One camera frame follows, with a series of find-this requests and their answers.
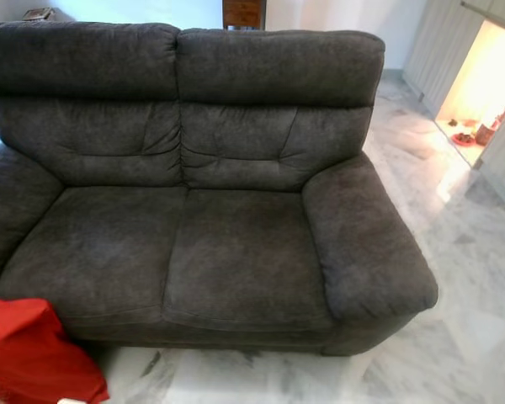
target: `wooden furniture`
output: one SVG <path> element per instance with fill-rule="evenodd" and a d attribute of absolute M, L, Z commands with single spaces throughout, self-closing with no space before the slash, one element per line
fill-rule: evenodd
<path fill-rule="evenodd" d="M 265 27 L 265 0 L 223 0 L 222 21 L 224 29 L 234 27 Z"/>

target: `sofa armrest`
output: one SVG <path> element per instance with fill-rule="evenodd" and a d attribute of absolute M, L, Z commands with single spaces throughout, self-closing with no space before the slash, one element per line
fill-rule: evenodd
<path fill-rule="evenodd" d="M 438 286 L 365 154 L 318 173 L 303 203 L 338 320 L 415 315 Z"/>
<path fill-rule="evenodd" d="M 37 162 L 0 145 L 0 273 L 62 190 L 61 182 Z"/>

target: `baseboard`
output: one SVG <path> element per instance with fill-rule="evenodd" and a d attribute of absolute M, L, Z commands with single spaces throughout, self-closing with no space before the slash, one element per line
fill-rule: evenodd
<path fill-rule="evenodd" d="M 482 162 L 479 166 L 479 173 L 481 173 L 485 180 L 496 191 L 496 194 L 505 203 L 505 186 L 503 185 L 501 179 L 488 167 L 486 162 Z"/>
<path fill-rule="evenodd" d="M 402 80 L 404 80 L 407 86 L 413 91 L 419 102 L 421 102 L 428 109 L 428 112 L 430 112 L 430 114 L 433 116 L 433 120 L 436 120 L 441 107 L 436 107 L 436 105 L 434 105 L 427 98 L 426 94 L 421 91 L 418 85 L 415 84 L 413 80 L 410 77 L 408 77 L 405 72 L 402 73 Z"/>
<path fill-rule="evenodd" d="M 384 69 L 381 78 L 402 78 L 402 69 Z"/>

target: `sofa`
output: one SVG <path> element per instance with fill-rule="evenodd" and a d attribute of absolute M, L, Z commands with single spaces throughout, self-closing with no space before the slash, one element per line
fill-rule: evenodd
<path fill-rule="evenodd" d="M 362 152 L 354 31 L 0 23 L 0 299 L 72 338 L 362 353 L 438 287 Z"/>

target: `marble floor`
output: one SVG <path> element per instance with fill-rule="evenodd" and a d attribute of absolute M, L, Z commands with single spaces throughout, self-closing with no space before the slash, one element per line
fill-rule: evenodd
<path fill-rule="evenodd" d="M 505 404 L 505 210 L 398 77 L 365 150 L 415 235 L 439 302 L 368 353 L 323 358 L 118 348 L 98 353 L 111 403 Z"/>

